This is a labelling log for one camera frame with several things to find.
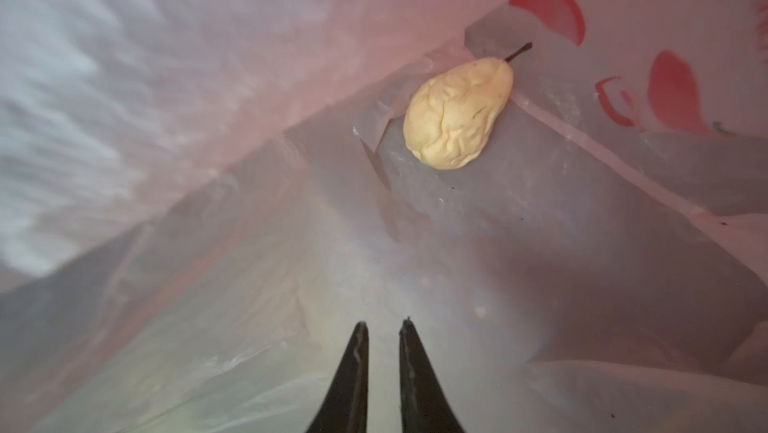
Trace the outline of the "small cream fake pear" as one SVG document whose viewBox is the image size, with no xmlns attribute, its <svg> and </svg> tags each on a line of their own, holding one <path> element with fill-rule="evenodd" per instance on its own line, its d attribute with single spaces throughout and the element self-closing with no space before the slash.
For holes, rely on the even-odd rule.
<svg viewBox="0 0 768 433">
<path fill-rule="evenodd" d="M 486 57 L 456 66 L 422 84 L 403 123 L 406 148 L 424 165 L 456 170 L 484 150 L 514 85 L 513 59 L 531 50 L 525 44 L 504 59 Z"/>
</svg>

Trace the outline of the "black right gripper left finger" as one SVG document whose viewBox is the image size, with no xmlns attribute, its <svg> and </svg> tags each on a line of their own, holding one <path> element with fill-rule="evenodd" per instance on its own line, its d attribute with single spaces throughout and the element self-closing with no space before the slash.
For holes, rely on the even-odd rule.
<svg viewBox="0 0 768 433">
<path fill-rule="evenodd" d="M 307 433 L 366 433 L 369 380 L 369 333 L 358 322 L 350 336 L 327 394 Z"/>
</svg>

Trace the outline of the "pink plastic bag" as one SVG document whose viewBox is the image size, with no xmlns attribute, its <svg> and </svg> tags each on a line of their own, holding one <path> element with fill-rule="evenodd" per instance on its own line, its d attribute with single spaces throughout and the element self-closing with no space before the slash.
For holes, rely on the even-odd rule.
<svg viewBox="0 0 768 433">
<path fill-rule="evenodd" d="M 482 153 L 426 81 L 511 62 Z M 767 0 L 1 0 L 1 428 L 767 428 Z"/>
</svg>

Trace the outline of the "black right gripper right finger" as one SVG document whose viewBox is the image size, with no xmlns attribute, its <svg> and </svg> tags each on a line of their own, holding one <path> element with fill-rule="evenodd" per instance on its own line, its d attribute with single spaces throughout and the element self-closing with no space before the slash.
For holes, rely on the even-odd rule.
<svg viewBox="0 0 768 433">
<path fill-rule="evenodd" d="M 404 433 L 464 433 L 432 368 L 416 327 L 399 332 L 400 411 Z"/>
</svg>

